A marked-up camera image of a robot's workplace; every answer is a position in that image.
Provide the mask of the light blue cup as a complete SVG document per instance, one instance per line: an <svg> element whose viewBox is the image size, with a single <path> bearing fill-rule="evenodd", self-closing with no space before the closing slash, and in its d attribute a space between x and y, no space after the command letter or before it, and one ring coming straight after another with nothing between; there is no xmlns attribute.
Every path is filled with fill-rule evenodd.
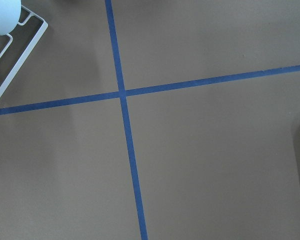
<svg viewBox="0 0 300 240"><path fill-rule="evenodd" d="M0 36L9 34L16 27L20 15L20 0L0 0Z"/></svg>

